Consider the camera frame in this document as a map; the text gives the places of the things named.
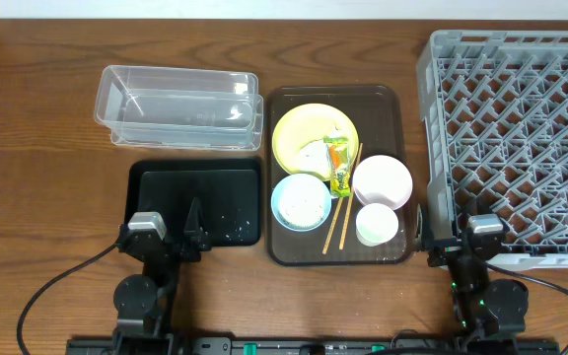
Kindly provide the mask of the white napkin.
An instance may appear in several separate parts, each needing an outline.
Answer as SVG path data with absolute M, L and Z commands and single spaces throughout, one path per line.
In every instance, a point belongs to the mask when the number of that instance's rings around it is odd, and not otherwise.
M 296 155 L 296 163 L 300 172 L 314 174 L 321 179 L 329 178 L 330 163 L 327 146 L 322 140 L 316 140 L 304 146 Z

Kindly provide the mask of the yellow plate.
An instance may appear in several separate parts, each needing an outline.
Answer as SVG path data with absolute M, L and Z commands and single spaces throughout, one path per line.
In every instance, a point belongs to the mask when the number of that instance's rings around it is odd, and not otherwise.
M 326 137 L 346 137 L 350 160 L 356 159 L 359 137 L 354 123 L 343 111 L 325 104 L 304 104 L 287 111 L 275 125 L 271 149 L 287 174 L 299 174 L 297 153 L 308 143 Z

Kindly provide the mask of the rice food scraps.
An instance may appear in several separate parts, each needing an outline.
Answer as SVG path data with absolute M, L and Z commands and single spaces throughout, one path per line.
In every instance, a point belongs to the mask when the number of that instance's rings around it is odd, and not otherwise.
M 324 185 L 315 177 L 294 175 L 279 185 L 277 210 L 283 223 L 294 230 L 318 226 L 325 213 Z

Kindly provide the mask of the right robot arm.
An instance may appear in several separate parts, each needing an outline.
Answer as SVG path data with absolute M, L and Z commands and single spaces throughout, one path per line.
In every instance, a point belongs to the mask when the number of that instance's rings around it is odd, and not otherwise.
M 454 313 L 463 327 L 455 346 L 462 351 L 485 340 L 510 340 L 526 329 L 528 288 L 513 279 L 491 280 L 487 266 L 502 251 L 507 231 L 495 214 L 472 215 L 457 238 L 443 240 L 426 210 L 417 209 L 417 249 L 427 253 L 430 267 L 445 267 L 451 275 Z

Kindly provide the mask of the green snack wrapper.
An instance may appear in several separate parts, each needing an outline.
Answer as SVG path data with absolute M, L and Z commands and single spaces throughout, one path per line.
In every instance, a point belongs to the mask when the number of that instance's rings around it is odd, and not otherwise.
M 330 163 L 331 194 L 335 197 L 347 197 L 351 194 L 349 141 L 346 137 L 326 137 L 323 142 L 326 144 Z

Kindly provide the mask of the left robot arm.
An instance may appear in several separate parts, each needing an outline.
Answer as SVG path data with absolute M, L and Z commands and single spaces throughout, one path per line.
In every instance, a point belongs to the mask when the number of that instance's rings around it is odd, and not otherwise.
M 191 201 L 184 228 L 168 231 L 158 212 L 136 212 L 120 226 L 117 249 L 143 263 L 143 270 L 116 286 L 113 303 L 117 326 L 110 352 L 188 354 L 189 342 L 173 333 L 171 317 L 178 288 L 179 266 L 198 262 L 212 242 L 204 227 L 201 201 Z

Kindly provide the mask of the pink bowl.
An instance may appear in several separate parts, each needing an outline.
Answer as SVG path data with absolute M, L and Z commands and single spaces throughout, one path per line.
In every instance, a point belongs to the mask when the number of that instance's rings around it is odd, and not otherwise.
M 354 170 L 353 187 L 363 205 L 381 203 L 397 210 L 409 200 L 413 180 L 400 160 L 376 155 L 363 160 Z

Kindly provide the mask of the pale green cup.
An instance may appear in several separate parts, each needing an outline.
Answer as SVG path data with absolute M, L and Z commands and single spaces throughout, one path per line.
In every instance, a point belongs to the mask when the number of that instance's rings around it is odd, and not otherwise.
M 356 235 L 366 247 L 376 247 L 392 240 L 398 232 L 395 212 L 381 203 L 364 206 L 356 215 Z

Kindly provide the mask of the light blue bowl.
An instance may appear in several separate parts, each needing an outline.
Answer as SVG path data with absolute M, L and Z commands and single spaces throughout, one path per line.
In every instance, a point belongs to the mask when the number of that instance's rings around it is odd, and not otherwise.
M 331 195 L 319 178 L 294 174 L 279 181 L 271 194 L 270 206 L 276 221 L 293 232 L 319 227 L 331 211 Z

